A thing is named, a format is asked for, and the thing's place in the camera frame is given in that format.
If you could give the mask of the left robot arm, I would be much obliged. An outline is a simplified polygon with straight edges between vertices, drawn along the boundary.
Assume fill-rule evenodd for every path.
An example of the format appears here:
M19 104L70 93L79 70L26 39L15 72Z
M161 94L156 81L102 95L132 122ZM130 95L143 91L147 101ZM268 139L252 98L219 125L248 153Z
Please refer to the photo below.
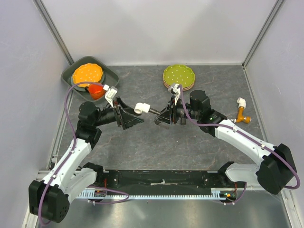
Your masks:
M116 122L123 129L144 122L139 116L148 113L150 105L137 103L134 108L117 97L114 103L103 110L93 102L84 102L79 107L79 120L73 140L54 168L41 180L34 180L28 188L30 213L37 215L42 225L53 221L60 223L72 201L87 187L99 187L104 182L102 167L85 165L75 174L82 160L97 144L99 126Z

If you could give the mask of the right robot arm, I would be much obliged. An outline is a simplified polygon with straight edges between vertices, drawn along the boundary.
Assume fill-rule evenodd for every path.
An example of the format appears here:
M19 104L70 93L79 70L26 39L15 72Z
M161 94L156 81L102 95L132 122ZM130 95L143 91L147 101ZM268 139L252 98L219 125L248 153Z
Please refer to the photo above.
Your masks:
M184 101L180 86L169 88L172 94L167 106L157 114L155 123L174 124L190 121L203 132L234 146L254 164L227 163L218 174L218 183L223 187L233 182L254 183L271 194L278 194L283 188L295 190L301 181L297 174L291 150L284 144L277 146L265 142L238 127L225 115L214 110L205 91L194 90L190 102Z

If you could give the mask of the white pvc elbow fitting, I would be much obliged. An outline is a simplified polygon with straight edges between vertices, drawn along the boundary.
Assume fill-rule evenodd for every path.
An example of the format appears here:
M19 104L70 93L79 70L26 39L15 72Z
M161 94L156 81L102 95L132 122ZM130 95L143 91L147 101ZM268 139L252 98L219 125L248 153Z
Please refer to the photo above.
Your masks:
M137 103L134 107L134 112L136 114L148 113L150 109L150 105L146 103Z

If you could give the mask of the dark grey metal faucet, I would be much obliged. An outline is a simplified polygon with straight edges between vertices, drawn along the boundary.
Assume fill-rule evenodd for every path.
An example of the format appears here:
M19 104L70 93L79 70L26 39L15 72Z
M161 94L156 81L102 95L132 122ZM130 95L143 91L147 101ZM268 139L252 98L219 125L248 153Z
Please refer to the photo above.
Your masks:
M169 129L169 125L171 124L171 117L168 111L168 108L164 108L161 111L157 111L154 108L149 109L149 113L155 114L154 123L162 127L164 129Z

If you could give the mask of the orange faucet with white elbow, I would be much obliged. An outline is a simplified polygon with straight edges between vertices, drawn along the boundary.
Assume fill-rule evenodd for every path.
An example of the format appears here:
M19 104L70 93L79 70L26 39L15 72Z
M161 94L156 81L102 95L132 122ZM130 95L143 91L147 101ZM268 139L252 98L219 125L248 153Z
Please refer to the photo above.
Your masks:
M246 105L247 105L245 99L239 97L237 99L237 103L238 103L238 114L237 114L237 117L234 120L234 122L235 123L244 122L246 124L250 123L251 122L251 117L244 115L244 110L245 110Z

